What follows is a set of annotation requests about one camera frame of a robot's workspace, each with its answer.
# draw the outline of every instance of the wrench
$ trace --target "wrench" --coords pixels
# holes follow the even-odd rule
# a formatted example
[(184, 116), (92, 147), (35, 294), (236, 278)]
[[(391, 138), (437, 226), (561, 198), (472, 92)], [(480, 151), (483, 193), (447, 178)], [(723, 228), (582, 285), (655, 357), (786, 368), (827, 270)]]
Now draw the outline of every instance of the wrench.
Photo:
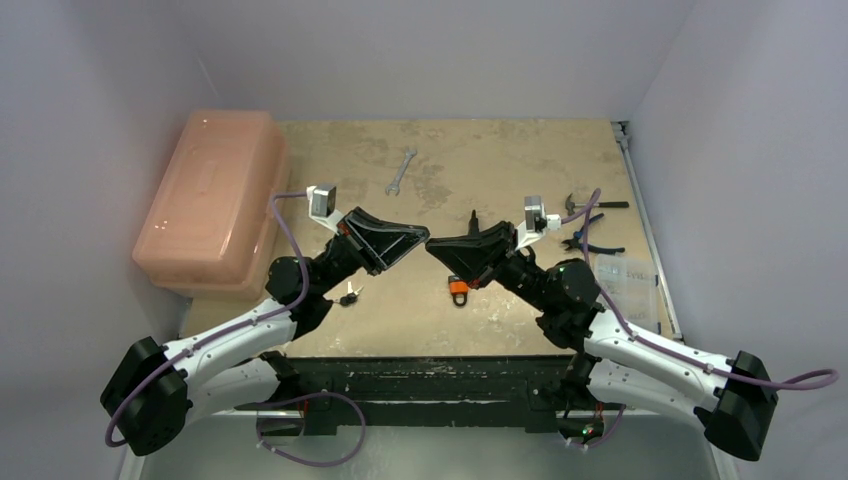
[(418, 150), (407, 147), (406, 157), (403, 159), (403, 163), (400, 164), (400, 168), (398, 168), (398, 173), (395, 175), (395, 179), (388, 187), (386, 187), (386, 195), (391, 192), (395, 192), (395, 196), (397, 196), (400, 193), (400, 179), (403, 178), (403, 174), (406, 172), (406, 167), (409, 166), (409, 161), (417, 154)]

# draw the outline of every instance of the pliers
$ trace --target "pliers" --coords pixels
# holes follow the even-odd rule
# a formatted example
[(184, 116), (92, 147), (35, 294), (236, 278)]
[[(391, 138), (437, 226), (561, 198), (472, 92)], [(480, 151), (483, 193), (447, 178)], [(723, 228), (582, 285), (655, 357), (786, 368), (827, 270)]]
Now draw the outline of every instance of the pliers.
[[(599, 213), (599, 214), (595, 215), (594, 217), (589, 219), (589, 224), (587, 225), (587, 227), (591, 226), (593, 223), (597, 222), (598, 220), (600, 220), (602, 218), (604, 218), (603, 213)], [(563, 240), (562, 244), (565, 245), (566, 250), (573, 250), (573, 249), (582, 250), (583, 249), (583, 242), (581, 241), (582, 238), (583, 238), (583, 230), (582, 229), (576, 230), (574, 232), (574, 234), (572, 234), (571, 238)], [(596, 246), (594, 246), (590, 243), (589, 244), (589, 252), (590, 253), (603, 253), (603, 254), (606, 254), (606, 255), (615, 255), (616, 253), (624, 253), (624, 247), (604, 248), (604, 247), (596, 247)]]

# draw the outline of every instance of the floor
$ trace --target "floor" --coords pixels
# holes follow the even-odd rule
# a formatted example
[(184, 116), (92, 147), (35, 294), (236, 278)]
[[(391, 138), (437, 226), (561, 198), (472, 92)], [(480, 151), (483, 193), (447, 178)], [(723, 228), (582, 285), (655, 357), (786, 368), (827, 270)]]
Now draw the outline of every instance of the floor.
[[(145, 457), (144, 480), (718, 480), (702, 433), (659, 415), (628, 415), (603, 448), (583, 454), (557, 433), (520, 428), (368, 427), (363, 449), (335, 468), (298, 465), (256, 448), (255, 418), (212, 417)], [(359, 427), (275, 446), (310, 460), (342, 457)]]
[[(434, 237), (465, 233), (471, 209), (481, 229), (500, 220), (522, 221), (525, 195), (542, 195), (549, 212), (564, 214), (569, 193), (588, 199), (628, 200), (626, 210), (607, 209), (591, 230), (592, 243), (624, 246), (627, 257), (651, 260), (630, 181), (608, 120), (414, 120), (280, 123), (292, 164), (288, 190), (338, 185), (336, 208), (360, 206), (377, 218), (426, 225)], [(407, 146), (418, 155), (388, 197)], [(304, 254), (323, 250), (329, 231), (306, 216), (302, 199), (283, 206)], [(577, 227), (534, 245), (537, 263), (574, 256), (559, 245)], [(276, 254), (291, 255), (282, 234)], [(281, 346), (292, 356), (438, 356), (563, 353), (535, 324), (539, 312), (499, 285), (472, 291), (457, 308), (447, 289), (447, 269), (423, 248), (378, 277), (359, 272), (360, 301), (334, 307), (321, 326)], [(340, 285), (332, 296), (345, 293)], [(657, 321), (670, 337), (668, 315), (657, 294)], [(184, 328), (194, 334), (249, 309), (251, 302), (195, 300)]]

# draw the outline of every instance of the wooden board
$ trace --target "wooden board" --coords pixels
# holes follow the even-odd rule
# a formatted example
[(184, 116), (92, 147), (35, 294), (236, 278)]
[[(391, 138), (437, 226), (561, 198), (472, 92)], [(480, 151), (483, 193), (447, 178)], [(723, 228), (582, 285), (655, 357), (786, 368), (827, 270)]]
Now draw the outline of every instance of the wooden board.
[[(362, 207), (377, 218), (426, 225), (434, 237), (461, 235), (471, 209), (481, 229), (500, 220), (522, 221), (525, 195), (542, 195), (549, 212), (565, 214), (573, 192), (586, 200), (595, 187), (602, 200), (628, 200), (631, 208), (607, 209), (593, 225), (592, 243), (624, 246), (628, 257), (651, 260), (621, 153), (607, 120), (414, 120), (280, 123), (289, 144), (289, 191), (338, 185), (336, 207)], [(385, 187), (403, 160), (418, 149), (400, 195)], [(306, 216), (305, 200), (283, 205), (283, 216), (305, 255), (323, 250), (330, 232)], [(560, 240), (577, 225), (534, 245), (543, 268), (575, 256)], [(284, 235), (276, 256), (291, 255)], [(281, 347), (292, 356), (411, 356), (553, 354), (536, 326), (539, 312), (497, 284), (472, 291), (456, 308), (447, 290), (447, 269), (419, 247), (378, 277), (360, 272), (364, 286), (349, 308), (334, 307), (321, 326)], [(347, 286), (340, 285), (338, 298)], [(250, 303), (195, 300), (184, 328), (190, 335), (237, 316)], [(670, 337), (668, 315), (657, 291), (658, 321)]]

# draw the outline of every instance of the white wall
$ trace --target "white wall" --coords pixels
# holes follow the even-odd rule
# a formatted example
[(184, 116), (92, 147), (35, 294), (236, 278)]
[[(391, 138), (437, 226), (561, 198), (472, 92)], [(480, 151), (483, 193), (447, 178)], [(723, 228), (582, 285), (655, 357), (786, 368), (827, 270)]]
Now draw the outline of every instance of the white wall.
[(694, 0), (181, 0), (230, 105), (279, 119), (625, 119)]
[[(688, 342), (848, 373), (848, 3), (697, 3), (632, 121)], [(783, 392), (744, 478), (845, 478), (848, 380)]]
[(184, 301), (130, 253), (187, 113), (215, 105), (164, 4), (0, 8), (0, 477), (114, 478), (100, 392)]

